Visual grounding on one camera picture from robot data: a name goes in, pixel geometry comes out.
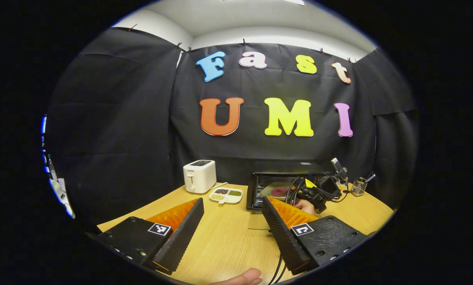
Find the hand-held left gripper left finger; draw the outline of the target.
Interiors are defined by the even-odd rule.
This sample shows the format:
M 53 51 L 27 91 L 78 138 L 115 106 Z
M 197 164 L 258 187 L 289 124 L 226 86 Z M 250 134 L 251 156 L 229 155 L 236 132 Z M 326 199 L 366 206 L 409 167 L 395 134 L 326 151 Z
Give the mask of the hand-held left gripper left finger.
M 204 215 L 202 198 L 142 219 L 128 217 L 97 236 L 104 247 L 133 263 L 171 275 Z

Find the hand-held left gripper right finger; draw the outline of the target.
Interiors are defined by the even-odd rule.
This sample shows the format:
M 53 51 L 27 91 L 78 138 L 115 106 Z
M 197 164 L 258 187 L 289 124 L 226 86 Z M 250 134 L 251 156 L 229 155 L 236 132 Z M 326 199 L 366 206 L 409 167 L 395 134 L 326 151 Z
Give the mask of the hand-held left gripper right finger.
M 368 236 L 329 215 L 317 218 L 273 197 L 262 213 L 292 274 L 324 267 L 368 240 Z

